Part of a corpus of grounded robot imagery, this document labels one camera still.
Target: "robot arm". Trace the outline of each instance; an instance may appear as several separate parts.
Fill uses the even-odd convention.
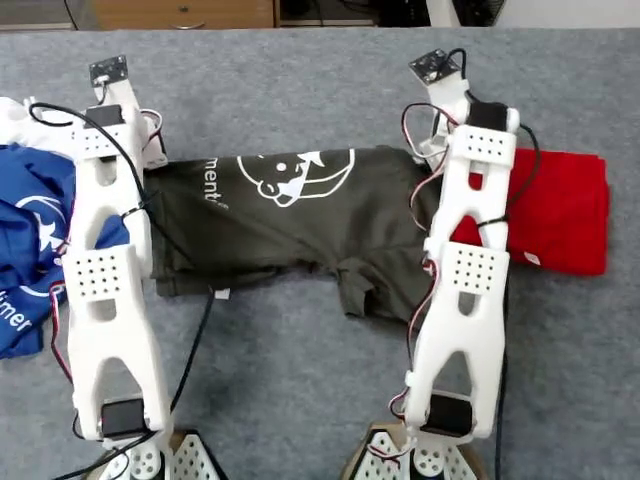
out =
[[[150,136],[156,126],[140,111],[124,56],[92,65],[91,80],[99,104],[84,114],[90,121],[39,108],[46,104],[32,104],[30,109],[45,125],[65,120],[57,129],[56,150],[76,167],[69,241],[62,256],[73,403],[85,439],[100,440],[112,449],[148,437],[138,448],[150,450],[156,459],[159,452],[170,458],[169,396],[142,294],[142,280],[149,278],[152,268],[150,222],[142,208],[143,169],[165,163],[166,157],[159,139]],[[129,242],[97,250],[98,236],[113,215],[123,218]],[[140,387],[138,396],[102,398],[102,370],[111,358],[127,367]],[[153,473],[148,478],[155,478],[161,462],[149,465],[152,472],[146,475]],[[163,478],[169,478],[168,471]]]

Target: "white label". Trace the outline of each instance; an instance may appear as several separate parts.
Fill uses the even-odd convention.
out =
[[[540,259],[533,253],[524,252],[524,258],[529,260],[531,263],[535,263],[536,265],[540,266]]]

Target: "clothing tag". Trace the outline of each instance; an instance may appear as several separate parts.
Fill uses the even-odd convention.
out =
[[[216,290],[216,300],[229,300],[230,295],[230,288],[225,288],[224,290]]]
[[[524,252],[524,258],[529,260],[531,263],[535,263],[536,265],[540,266],[540,259],[533,253]]]

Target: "olive green t-shirt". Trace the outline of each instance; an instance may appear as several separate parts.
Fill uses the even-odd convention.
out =
[[[160,295],[236,288],[295,267],[335,275],[346,313],[408,320],[427,290],[409,196],[427,175],[390,147],[170,163],[146,173]],[[416,214],[438,206],[425,188]]]

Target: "t-shirt sleeve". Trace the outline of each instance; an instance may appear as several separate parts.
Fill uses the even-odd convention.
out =
[[[431,284],[421,266],[422,255],[422,245],[411,245],[340,262],[337,274],[345,313],[408,322]]]

